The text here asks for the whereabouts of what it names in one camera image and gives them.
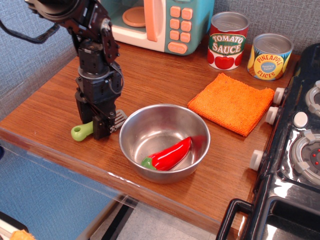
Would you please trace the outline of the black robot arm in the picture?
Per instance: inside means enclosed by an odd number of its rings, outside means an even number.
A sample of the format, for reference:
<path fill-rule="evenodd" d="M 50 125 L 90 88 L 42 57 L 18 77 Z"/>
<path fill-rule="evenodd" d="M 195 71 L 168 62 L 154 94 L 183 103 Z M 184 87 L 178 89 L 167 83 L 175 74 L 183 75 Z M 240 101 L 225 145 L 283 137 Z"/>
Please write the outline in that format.
<path fill-rule="evenodd" d="M 112 33 L 107 10 L 97 0 L 28 0 L 33 13 L 59 27 L 72 37 L 79 58 L 76 104 L 81 125 L 71 136 L 81 142 L 92 135 L 99 140 L 121 127 L 125 114 L 116 110 L 124 76 L 116 63 L 120 46 Z"/>

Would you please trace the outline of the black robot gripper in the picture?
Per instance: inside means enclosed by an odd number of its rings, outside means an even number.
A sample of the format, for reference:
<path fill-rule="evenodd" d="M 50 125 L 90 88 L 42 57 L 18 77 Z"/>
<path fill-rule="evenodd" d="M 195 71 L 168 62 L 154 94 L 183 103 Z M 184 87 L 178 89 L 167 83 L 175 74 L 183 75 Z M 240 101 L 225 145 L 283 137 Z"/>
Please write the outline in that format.
<path fill-rule="evenodd" d="M 81 122 L 92 121 L 95 140 L 108 137 L 117 130 L 115 101 L 124 86 L 123 75 L 114 68 L 106 68 L 100 74 L 79 68 L 78 74 L 75 99 Z"/>

